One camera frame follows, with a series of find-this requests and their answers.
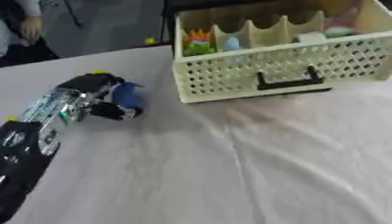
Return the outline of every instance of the green toy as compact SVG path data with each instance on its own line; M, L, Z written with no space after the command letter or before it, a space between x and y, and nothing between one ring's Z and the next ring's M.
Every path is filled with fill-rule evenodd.
M195 56L207 53L215 53L215 49L211 47L209 42L193 41L189 43L189 47L184 49L184 56Z

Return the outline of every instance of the black object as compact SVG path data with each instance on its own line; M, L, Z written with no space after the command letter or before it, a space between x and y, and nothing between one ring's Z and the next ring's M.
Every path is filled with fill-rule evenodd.
M0 223L8 221L38 183L56 153L43 155L39 150L40 122L7 122L0 127ZM19 143L7 137L18 133Z
M264 79L263 72L258 72L257 79L259 81L259 84L257 86L257 89L267 90L273 88L293 88L293 87L302 87L302 86L317 85L317 84L324 83L324 78L319 78L314 66L308 66L307 73L311 76L309 80L292 80L292 81L277 82L277 83L267 83Z
M115 84L123 82L125 82L123 78L116 77L110 73L88 73L68 80L58 85L58 88L75 89L81 91L82 93L97 93L104 86L114 86Z
M108 119L121 121L125 117L125 112L117 104L101 101L91 107L92 116L102 116Z

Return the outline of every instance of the black handle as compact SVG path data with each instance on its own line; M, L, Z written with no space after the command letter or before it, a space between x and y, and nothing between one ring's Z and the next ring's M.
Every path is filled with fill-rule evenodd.
M308 66L306 70L307 73L311 76L309 80L291 80L291 81L278 82L278 83L267 83L264 79L264 73L258 72L257 79L259 81L259 84L257 86L257 89L268 90L274 88L294 88L294 87L302 87L302 86L317 85L317 84L324 83L324 78L320 78L318 76L318 72L314 68L314 66Z

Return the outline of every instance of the blue object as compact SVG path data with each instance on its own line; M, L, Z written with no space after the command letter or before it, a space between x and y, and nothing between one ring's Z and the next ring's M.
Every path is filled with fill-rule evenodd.
M136 88L142 86L130 81L124 82L113 90L112 102L126 109L141 108L142 100Z
M225 51L235 51L235 50L240 50L240 40L236 37L229 37L226 39L225 42Z

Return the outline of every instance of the storage basket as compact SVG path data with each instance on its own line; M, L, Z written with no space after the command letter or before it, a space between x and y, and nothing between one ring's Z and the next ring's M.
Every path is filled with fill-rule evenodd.
M182 102L303 92L389 77L392 14L378 1L362 1L355 21L359 35L311 43L291 42L299 33L324 30L322 10L301 24L292 23L285 8L257 19L269 7L276 6L258 3L178 14L173 72ZM191 29L210 30L217 52L184 57L183 37ZM223 52L227 36L237 37L243 49Z

